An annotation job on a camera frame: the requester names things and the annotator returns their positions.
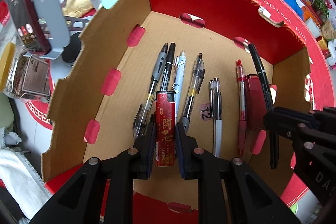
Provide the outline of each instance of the lighter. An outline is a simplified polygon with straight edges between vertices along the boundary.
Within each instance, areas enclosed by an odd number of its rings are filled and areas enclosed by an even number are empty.
[[[156,92],[156,165],[175,161],[175,92]]]

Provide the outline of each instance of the white towel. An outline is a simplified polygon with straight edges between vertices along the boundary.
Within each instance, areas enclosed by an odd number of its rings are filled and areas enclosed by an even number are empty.
[[[9,148],[0,149],[0,179],[28,219],[51,198],[26,157]]]

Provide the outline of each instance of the black marker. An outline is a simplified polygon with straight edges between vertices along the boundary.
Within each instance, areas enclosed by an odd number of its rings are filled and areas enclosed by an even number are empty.
[[[160,91],[168,90],[170,74],[173,68],[174,54],[175,54],[175,43],[170,43],[169,51],[168,51],[167,59],[166,59],[166,66],[163,71]]]
[[[248,42],[249,50],[252,56],[255,70],[257,71],[259,81],[264,94],[266,110],[268,112],[274,111],[273,100],[271,96],[271,90],[269,88],[266,72],[260,56],[255,46]],[[279,136],[274,132],[269,133],[269,145],[270,145],[270,166],[271,169],[276,169],[279,160]]]

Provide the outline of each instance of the white tile floor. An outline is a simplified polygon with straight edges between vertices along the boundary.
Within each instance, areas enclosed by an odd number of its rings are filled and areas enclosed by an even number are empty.
[[[15,103],[20,114],[21,149],[31,151],[30,154],[26,154],[26,157],[36,171],[40,173],[41,154],[49,149],[52,131],[36,122],[23,102],[15,100]]]

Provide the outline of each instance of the ballpoint pen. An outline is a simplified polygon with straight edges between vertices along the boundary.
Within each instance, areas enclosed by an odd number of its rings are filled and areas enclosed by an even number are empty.
[[[199,93],[203,79],[204,79],[205,68],[204,68],[204,63],[202,60],[202,55],[203,54],[200,53],[196,59],[194,70],[193,70],[193,75],[192,75],[190,86],[189,86],[188,96],[185,101],[183,115],[180,119],[180,122],[182,122],[183,124],[185,133],[187,133],[188,128],[189,128],[190,117],[191,117],[191,112],[193,110],[195,96]]]
[[[237,61],[237,82],[239,88],[239,127],[238,127],[238,154],[243,157],[245,150],[246,138],[246,98],[245,98],[245,81],[246,75],[242,62]]]
[[[273,100],[271,96],[271,91],[269,88],[267,76],[265,73],[265,69],[263,63],[260,59],[260,56],[257,52],[257,49],[251,42],[247,42],[252,60],[255,66],[255,70],[257,71],[259,81],[262,87],[262,91],[264,94],[266,110],[268,112],[274,111]],[[271,169],[276,169],[278,166],[279,160],[279,136],[275,132],[269,133],[269,145],[270,145],[270,166]]]
[[[173,67],[174,55],[175,55],[175,43],[170,43],[165,69],[163,70],[160,91],[168,90],[170,74]]]
[[[210,109],[213,119],[213,155],[217,158],[221,155],[222,146],[222,93],[218,78],[209,82]]]
[[[136,139],[139,136],[142,136],[144,129],[146,127],[146,119],[149,111],[151,110],[152,103],[155,97],[156,87],[159,82],[159,78],[161,77],[164,64],[167,58],[167,50],[168,50],[168,44],[164,44],[162,47],[151,77],[151,83],[148,88],[148,97],[145,104],[141,104],[138,110],[138,113],[135,116],[134,122],[133,122],[133,137]]]
[[[179,111],[185,62],[186,62],[185,51],[182,50],[180,56],[179,57],[176,56],[174,61],[174,66],[176,67],[175,83],[173,85],[173,91],[175,91],[175,120],[177,119],[177,112]]]

